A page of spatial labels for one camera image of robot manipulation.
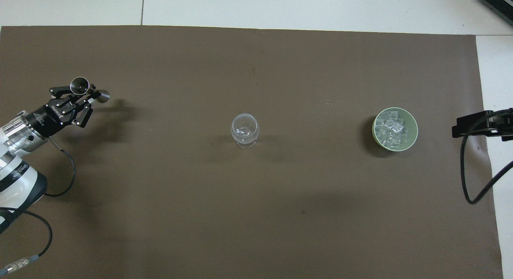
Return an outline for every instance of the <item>bowl of ice cubes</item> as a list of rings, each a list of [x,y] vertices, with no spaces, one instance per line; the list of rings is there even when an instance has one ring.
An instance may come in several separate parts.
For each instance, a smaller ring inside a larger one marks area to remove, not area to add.
[[[401,152],[414,145],[418,135],[415,118],[405,109],[389,107],[372,123],[372,136],[381,147]]]

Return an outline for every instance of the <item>thick black cable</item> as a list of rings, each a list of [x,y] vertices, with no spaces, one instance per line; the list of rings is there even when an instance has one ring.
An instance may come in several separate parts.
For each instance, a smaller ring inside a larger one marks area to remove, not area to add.
[[[41,257],[45,252],[46,250],[48,250],[48,248],[50,247],[50,245],[52,244],[52,239],[53,239],[53,233],[52,233],[52,227],[50,226],[50,224],[48,223],[48,221],[46,221],[46,219],[44,219],[43,217],[41,217],[40,215],[37,215],[31,211],[27,211],[27,210],[22,210],[20,208],[9,208],[9,207],[0,207],[0,210],[8,210],[8,211],[15,211],[15,212],[22,212],[22,213],[25,213],[27,215],[31,215],[32,217],[36,217],[37,219],[41,220],[45,225],[46,225],[46,228],[48,228],[48,243],[46,243],[46,246],[44,247],[44,249],[41,251],[41,253],[38,254],[39,257]]]
[[[62,191],[62,192],[60,192],[58,194],[48,194],[48,193],[45,193],[45,195],[47,195],[49,197],[58,197],[60,195],[66,194],[71,189],[73,184],[75,183],[75,178],[77,177],[77,166],[75,166],[75,161],[73,161],[73,158],[71,157],[71,155],[67,151],[64,151],[63,149],[61,149],[61,152],[64,153],[69,158],[69,160],[71,162],[71,165],[73,166],[73,177],[71,177],[71,182],[69,183],[68,187],[64,191]]]
[[[465,135],[463,136],[463,140],[461,141],[461,149],[460,149],[460,173],[461,173],[461,184],[463,187],[463,193],[465,194],[465,199],[469,204],[476,204],[479,202],[483,196],[491,189],[493,184],[495,184],[507,171],[509,171],[511,168],[513,168],[513,161],[511,161],[509,164],[507,164],[504,168],[502,168],[495,176],[492,177],[490,182],[486,184],[486,186],[479,192],[479,194],[476,196],[475,199],[471,199],[469,197],[469,192],[467,191],[467,183],[465,182],[465,144],[467,144],[467,139],[471,135],[471,133],[474,131],[474,129],[484,122],[485,120],[488,120],[489,118],[497,115],[508,115],[513,113],[513,108],[511,109],[502,109],[500,111],[494,111],[493,113],[489,113],[488,115],[476,120],[467,130]]]

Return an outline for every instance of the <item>bowl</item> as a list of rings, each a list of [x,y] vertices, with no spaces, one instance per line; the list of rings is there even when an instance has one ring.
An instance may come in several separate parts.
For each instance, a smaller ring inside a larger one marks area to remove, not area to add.
[[[407,129],[407,140],[406,140],[406,142],[401,142],[395,148],[392,148],[390,146],[384,146],[383,143],[381,143],[380,140],[377,138],[376,128],[374,127],[376,125],[376,120],[381,115],[383,115],[383,113],[385,113],[387,111],[397,111],[398,117],[400,119],[404,120],[404,122],[403,122],[404,128]],[[409,113],[409,111],[407,111],[405,109],[402,109],[400,107],[387,107],[383,111],[380,111],[380,113],[378,113],[378,115],[374,118],[374,120],[372,122],[372,137],[374,137],[374,140],[383,149],[386,149],[386,150],[389,150],[389,151],[392,151],[392,152],[402,152],[402,151],[408,150],[410,147],[412,147],[415,144],[416,139],[418,137],[418,125],[416,123],[415,118],[412,116],[411,113]]]

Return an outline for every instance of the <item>glass base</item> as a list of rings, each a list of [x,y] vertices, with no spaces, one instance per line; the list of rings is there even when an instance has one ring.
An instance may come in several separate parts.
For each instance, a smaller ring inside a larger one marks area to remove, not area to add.
[[[248,144],[243,144],[243,143],[239,143],[236,141],[236,143],[238,144],[239,147],[241,148],[244,148],[244,149],[247,149],[249,147],[252,147],[255,143],[257,142],[257,140],[254,140],[253,142],[251,143],[248,143]]]

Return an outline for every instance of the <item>white tile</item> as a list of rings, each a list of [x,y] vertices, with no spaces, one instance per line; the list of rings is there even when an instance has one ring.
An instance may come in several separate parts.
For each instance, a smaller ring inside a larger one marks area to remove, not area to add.
[[[484,109],[513,107],[513,36],[477,36],[479,71]],[[513,141],[488,138],[492,172],[496,174],[513,160]],[[505,279],[513,279],[513,171],[493,186],[495,215]]]
[[[141,24],[143,0],[0,0],[0,25]]]
[[[513,34],[479,0],[144,0],[143,24]]]

